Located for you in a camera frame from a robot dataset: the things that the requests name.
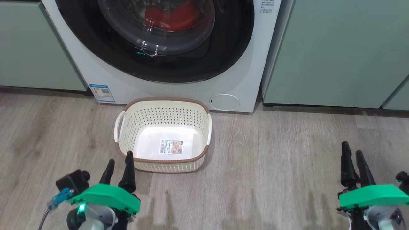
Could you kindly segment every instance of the green cabinet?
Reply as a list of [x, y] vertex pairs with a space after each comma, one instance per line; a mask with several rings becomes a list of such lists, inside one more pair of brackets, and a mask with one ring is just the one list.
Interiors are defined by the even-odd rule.
[[379, 108], [409, 73], [409, 1], [283, 0], [263, 102]]
[[409, 110], [409, 76], [383, 105], [384, 109]]
[[85, 91], [40, 2], [0, 1], [0, 86]]

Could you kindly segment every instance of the wooden floor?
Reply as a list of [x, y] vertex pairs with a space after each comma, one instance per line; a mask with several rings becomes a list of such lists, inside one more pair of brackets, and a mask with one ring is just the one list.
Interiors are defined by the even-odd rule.
[[[0, 228], [37, 229], [55, 181], [76, 169], [112, 182], [124, 169], [114, 122], [123, 106], [42, 90], [0, 90]], [[188, 174], [136, 171], [138, 230], [345, 230], [337, 214], [341, 142], [361, 149], [377, 183], [409, 170], [409, 115], [377, 110], [263, 108], [212, 113], [204, 165]], [[64, 203], [44, 229], [66, 229]], [[403, 209], [404, 216], [408, 211]]]

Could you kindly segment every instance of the red item inside drum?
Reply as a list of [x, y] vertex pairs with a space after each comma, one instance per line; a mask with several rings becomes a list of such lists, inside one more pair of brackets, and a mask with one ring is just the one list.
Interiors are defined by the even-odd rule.
[[167, 15], [158, 7], [151, 6], [145, 11], [145, 25], [176, 32], [193, 26], [198, 15], [189, 0]]

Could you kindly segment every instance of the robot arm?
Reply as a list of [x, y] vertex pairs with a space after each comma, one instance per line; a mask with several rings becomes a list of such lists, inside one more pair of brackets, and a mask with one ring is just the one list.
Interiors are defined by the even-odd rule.
[[68, 188], [72, 197], [67, 201], [79, 205], [67, 215], [69, 230], [126, 230], [128, 222], [139, 212], [140, 199], [136, 190], [133, 153], [128, 151], [125, 171], [118, 186], [110, 185], [115, 162], [111, 159], [98, 184], [89, 186], [90, 174], [76, 170], [58, 181], [61, 191]]
[[359, 176], [352, 163], [349, 144], [344, 141], [341, 155], [341, 184], [346, 189], [338, 194], [340, 203], [338, 211], [348, 215], [350, 230], [400, 229], [402, 215], [397, 205], [407, 205], [409, 196], [394, 185], [376, 185], [362, 151], [356, 151], [355, 155]]

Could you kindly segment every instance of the energy label sticker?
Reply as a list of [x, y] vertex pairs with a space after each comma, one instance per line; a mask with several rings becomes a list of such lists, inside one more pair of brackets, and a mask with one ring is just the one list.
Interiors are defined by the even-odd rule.
[[95, 98], [100, 102], [115, 102], [114, 97], [111, 94], [108, 86], [105, 85], [94, 85], [90, 84], [92, 93], [95, 95]]

